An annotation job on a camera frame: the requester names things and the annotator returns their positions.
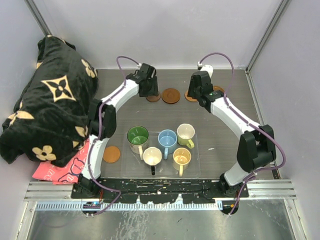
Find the orange coaster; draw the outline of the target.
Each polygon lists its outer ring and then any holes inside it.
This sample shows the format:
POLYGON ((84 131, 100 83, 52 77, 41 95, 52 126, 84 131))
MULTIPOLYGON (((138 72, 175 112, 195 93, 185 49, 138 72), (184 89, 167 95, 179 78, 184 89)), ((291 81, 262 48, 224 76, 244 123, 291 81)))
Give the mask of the orange coaster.
POLYGON ((103 160, 106 163, 112 164, 119 160, 121 156, 121 151, 116 146, 108 146, 105 148, 103 153, 103 160))
POLYGON ((197 102, 197 99, 188 96, 188 90, 184 93, 184 97, 189 102, 197 102))

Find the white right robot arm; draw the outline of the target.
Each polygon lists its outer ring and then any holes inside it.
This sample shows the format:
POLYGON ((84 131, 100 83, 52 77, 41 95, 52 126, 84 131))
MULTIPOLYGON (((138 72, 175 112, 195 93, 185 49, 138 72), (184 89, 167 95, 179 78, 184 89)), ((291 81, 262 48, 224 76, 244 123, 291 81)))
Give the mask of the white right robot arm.
POLYGON ((231 197, 243 180, 276 159, 275 144, 260 131, 274 137, 269 125, 259 125, 240 112, 220 90, 214 91, 210 74, 199 70, 191 75, 187 96, 196 99, 199 105, 218 117, 239 139, 236 162, 220 175, 218 190, 225 197, 231 197))

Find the brown ringed wooden coaster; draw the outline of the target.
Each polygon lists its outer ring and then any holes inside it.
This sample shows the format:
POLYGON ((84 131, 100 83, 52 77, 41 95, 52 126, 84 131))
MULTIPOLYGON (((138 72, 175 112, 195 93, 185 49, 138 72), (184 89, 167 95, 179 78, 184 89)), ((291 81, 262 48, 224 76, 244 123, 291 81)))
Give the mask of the brown ringed wooden coaster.
POLYGON ((175 104, 180 100, 181 94, 175 88, 167 88, 162 92, 161 98, 167 104, 175 104))

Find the olive green white mug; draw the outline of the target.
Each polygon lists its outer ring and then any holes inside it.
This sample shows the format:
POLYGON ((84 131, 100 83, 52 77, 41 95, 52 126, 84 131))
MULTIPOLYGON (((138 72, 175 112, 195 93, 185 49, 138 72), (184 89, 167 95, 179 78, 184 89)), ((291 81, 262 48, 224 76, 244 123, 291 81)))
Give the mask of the olive green white mug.
POLYGON ((176 133, 179 145, 187 146, 189 149, 193 149, 195 147, 193 137, 196 131, 191 124, 182 123, 178 126, 176 133))

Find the dark brown coaster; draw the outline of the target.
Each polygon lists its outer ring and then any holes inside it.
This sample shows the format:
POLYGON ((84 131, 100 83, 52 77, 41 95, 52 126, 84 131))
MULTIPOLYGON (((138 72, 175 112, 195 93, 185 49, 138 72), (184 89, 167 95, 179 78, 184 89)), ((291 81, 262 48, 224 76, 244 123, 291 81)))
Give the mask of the dark brown coaster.
POLYGON ((161 99, 161 94, 160 93, 158 93, 157 95, 151 95, 151 96, 147 96, 146 97, 146 100, 149 101, 149 102, 152 102, 152 103, 157 102, 160 99, 161 99))

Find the light brown ringed coaster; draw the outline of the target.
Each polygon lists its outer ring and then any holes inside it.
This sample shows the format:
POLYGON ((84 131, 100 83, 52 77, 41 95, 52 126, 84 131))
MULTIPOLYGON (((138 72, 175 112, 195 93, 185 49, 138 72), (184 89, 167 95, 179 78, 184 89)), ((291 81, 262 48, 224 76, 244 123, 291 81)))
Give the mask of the light brown ringed coaster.
POLYGON ((213 86, 213 91, 216 93, 221 93, 222 95, 225 93, 225 90, 222 87, 217 86, 217 85, 213 86))

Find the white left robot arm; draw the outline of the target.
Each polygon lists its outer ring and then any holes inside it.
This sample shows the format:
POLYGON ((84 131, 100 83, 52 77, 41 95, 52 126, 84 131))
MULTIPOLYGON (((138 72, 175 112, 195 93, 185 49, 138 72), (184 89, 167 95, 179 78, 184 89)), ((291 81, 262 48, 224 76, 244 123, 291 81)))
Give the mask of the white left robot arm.
POLYGON ((123 83, 112 93, 91 101, 88 112, 88 154, 77 183, 88 198, 95 198, 100 193, 98 178, 101 176, 105 148, 117 128, 117 111, 136 95, 149 97, 158 93, 157 70, 142 63, 134 73, 125 76, 123 83))

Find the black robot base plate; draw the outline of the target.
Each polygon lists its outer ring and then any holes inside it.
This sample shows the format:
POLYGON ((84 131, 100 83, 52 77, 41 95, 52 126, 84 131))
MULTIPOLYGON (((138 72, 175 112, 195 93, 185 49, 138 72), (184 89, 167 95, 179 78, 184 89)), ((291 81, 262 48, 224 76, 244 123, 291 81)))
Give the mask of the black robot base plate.
POLYGON ((100 178, 99 184, 109 189, 121 191, 116 202, 134 204, 174 203, 179 196, 184 204, 214 203, 217 198, 236 198, 240 186, 226 193, 220 191, 219 182, 213 179, 125 179, 100 178))

